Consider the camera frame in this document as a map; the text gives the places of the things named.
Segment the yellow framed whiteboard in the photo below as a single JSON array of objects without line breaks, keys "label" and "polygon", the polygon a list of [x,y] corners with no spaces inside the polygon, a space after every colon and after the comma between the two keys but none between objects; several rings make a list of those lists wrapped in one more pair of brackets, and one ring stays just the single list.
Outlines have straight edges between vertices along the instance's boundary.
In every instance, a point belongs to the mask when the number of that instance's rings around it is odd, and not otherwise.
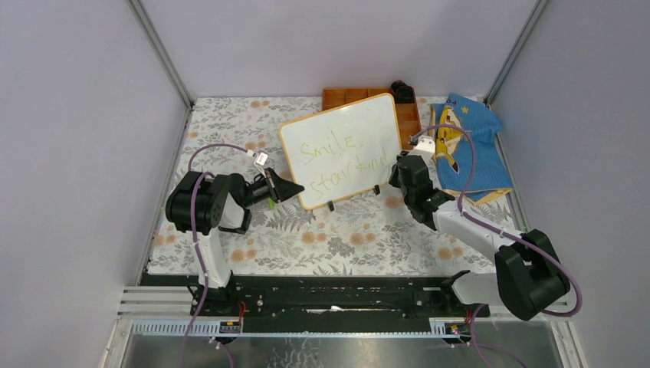
[{"label": "yellow framed whiteboard", "polygon": [[379,94],[286,122],[279,128],[292,178],[304,191],[304,209],[388,182],[401,152],[396,104]]}]

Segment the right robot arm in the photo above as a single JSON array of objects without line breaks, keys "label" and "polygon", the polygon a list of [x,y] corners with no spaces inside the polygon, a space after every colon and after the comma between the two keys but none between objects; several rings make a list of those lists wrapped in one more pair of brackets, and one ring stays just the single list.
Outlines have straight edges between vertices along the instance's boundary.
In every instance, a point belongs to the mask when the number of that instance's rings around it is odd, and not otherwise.
[{"label": "right robot arm", "polygon": [[422,157],[399,155],[389,183],[400,189],[414,220],[458,238],[494,263],[493,274],[463,271],[452,278],[439,296],[446,314],[458,316],[470,304],[493,304],[530,320],[570,292],[570,279],[543,232],[522,233],[461,211],[452,195],[433,186]]}]

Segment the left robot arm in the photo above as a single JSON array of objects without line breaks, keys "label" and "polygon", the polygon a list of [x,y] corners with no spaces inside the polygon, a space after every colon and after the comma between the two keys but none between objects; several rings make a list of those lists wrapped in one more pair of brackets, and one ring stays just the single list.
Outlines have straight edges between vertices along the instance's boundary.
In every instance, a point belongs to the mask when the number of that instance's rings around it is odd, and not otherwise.
[{"label": "left robot arm", "polygon": [[232,290],[233,271],[227,266],[220,234],[244,234],[251,225],[250,207],[267,199],[278,204],[304,190],[273,169],[263,169],[251,182],[240,173],[214,176],[189,171],[182,177],[166,200],[165,217],[177,231],[192,237],[199,283],[190,289],[197,304],[208,302],[221,315],[235,310],[238,295]]}]

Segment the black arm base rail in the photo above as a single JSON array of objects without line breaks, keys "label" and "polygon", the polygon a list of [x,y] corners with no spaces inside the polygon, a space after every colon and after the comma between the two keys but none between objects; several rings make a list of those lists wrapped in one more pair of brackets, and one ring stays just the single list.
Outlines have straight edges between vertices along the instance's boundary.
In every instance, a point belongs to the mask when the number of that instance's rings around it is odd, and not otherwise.
[{"label": "black arm base rail", "polygon": [[144,287],[179,287],[200,317],[226,317],[245,333],[420,333],[432,317],[467,322],[453,277],[244,276],[202,296],[196,276],[145,275]]}]

